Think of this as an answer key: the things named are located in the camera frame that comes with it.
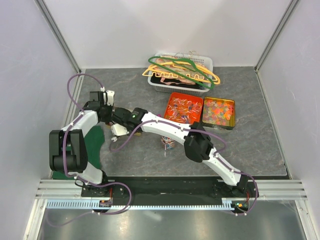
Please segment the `orange tray of lollipops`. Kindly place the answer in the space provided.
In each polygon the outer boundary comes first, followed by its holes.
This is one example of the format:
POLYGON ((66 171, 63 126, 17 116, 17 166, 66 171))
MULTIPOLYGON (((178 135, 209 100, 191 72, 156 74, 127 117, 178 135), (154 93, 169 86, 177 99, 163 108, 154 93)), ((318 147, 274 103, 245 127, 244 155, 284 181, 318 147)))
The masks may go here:
POLYGON ((201 97, 173 92, 168 100, 164 118, 180 124, 203 126, 201 116, 204 100, 201 97))

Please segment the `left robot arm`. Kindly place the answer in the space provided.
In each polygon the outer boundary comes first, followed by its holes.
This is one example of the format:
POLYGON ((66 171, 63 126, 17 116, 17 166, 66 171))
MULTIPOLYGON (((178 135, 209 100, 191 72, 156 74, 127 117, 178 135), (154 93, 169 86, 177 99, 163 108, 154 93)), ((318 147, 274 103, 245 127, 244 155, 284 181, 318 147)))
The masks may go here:
POLYGON ((89 163, 85 136, 98 123, 111 121, 114 97, 112 90, 91 91, 78 116, 64 128, 49 133, 50 169, 82 181, 85 197, 106 197, 110 193, 106 173, 89 163))

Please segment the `clear glass jar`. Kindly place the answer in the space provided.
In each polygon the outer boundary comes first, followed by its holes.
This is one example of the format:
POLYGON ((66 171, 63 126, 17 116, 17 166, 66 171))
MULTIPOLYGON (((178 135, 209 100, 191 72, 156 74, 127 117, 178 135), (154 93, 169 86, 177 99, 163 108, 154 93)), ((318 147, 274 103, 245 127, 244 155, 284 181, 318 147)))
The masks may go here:
POLYGON ((162 136, 161 137, 161 142, 164 146, 164 156, 167 156, 167 151, 173 150, 176 146, 176 142, 169 137, 162 136))

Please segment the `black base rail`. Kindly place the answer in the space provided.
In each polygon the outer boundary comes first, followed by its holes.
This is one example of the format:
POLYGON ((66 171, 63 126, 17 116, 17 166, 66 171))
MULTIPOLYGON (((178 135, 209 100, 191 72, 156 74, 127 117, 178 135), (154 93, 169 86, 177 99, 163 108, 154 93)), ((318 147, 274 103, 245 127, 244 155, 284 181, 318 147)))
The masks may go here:
POLYGON ((227 185, 218 176, 110 176, 108 181, 111 186, 94 187, 82 186, 82 197, 128 197, 128 190, 133 197, 141 195, 160 196, 187 194, 190 196, 208 196, 216 198, 257 198, 259 190, 255 182, 249 177, 242 176, 237 186, 227 185))

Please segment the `orange clothes hanger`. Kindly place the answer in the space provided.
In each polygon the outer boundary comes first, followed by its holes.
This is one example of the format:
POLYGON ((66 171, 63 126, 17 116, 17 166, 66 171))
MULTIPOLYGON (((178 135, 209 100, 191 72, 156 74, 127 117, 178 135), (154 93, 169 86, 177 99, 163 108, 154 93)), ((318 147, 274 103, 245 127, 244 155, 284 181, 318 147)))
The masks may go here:
POLYGON ((219 85, 220 78, 211 70, 207 69, 202 64, 195 65, 197 69, 190 64, 185 63, 178 65, 177 63, 169 62, 169 64, 155 65, 151 64, 147 70, 142 73, 144 77, 157 76, 165 79, 177 79, 183 83, 213 83, 219 85))

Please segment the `black garment in basket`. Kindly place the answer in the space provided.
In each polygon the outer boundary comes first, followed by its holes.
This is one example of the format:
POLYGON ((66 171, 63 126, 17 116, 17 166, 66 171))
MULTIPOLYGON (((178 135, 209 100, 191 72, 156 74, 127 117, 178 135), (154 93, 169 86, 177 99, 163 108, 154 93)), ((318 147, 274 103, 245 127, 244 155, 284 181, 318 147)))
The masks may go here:
POLYGON ((193 81, 191 81, 190 83, 185 83, 178 79, 163 78, 158 76, 152 76, 150 79, 150 82, 153 84, 172 86, 172 87, 182 87, 182 88, 198 89, 198 90, 206 89, 205 87, 199 84, 196 84, 193 81))

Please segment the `white plastic basket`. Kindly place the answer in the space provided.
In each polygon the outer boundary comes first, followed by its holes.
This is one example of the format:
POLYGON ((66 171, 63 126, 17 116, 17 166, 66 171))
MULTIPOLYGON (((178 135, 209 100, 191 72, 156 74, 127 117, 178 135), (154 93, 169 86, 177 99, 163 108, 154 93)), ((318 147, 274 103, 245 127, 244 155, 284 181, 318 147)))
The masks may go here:
POLYGON ((142 73, 156 91, 200 97, 221 83, 209 57, 193 53, 159 52, 148 59, 142 73))

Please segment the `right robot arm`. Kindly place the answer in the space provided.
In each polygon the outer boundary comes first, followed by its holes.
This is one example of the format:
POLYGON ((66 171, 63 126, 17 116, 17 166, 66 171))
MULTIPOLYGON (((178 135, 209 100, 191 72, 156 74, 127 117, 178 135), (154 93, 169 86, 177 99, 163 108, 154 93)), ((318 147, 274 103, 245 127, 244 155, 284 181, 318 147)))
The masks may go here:
POLYGON ((111 122, 111 131, 117 137, 132 137, 136 132, 153 133, 183 145, 185 156, 211 168, 229 186, 233 196, 240 197, 246 193, 249 177, 222 157, 221 151, 211 142, 214 135, 205 131, 200 122, 178 123, 142 108, 129 111, 120 107, 113 111, 111 122))

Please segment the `gold tin of gummies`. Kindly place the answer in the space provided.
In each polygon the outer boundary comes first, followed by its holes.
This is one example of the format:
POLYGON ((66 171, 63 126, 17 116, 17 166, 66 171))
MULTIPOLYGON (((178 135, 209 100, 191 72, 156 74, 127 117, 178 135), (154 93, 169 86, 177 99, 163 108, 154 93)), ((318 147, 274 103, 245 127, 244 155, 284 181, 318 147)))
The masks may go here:
POLYGON ((202 125, 231 131, 236 125, 236 103, 231 99, 206 96, 203 99, 202 125))

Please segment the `green cloth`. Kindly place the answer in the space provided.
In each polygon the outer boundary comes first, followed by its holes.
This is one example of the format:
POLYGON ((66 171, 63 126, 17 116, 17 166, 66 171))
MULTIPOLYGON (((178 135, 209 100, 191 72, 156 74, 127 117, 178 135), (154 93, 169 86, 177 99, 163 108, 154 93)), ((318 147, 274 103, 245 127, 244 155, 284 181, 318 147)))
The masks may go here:
MULTIPOLYGON (((63 167, 64 135, 63 130, 49 133, 49 166, 55 180, 68 179, 63 167)), ((98 125, 91 128, 87 134, 80 129, 69 131, 65 147, 68 174, 82 174, 90 166, 100 169, 100 149, 104 142, 104 131, 98 125)))

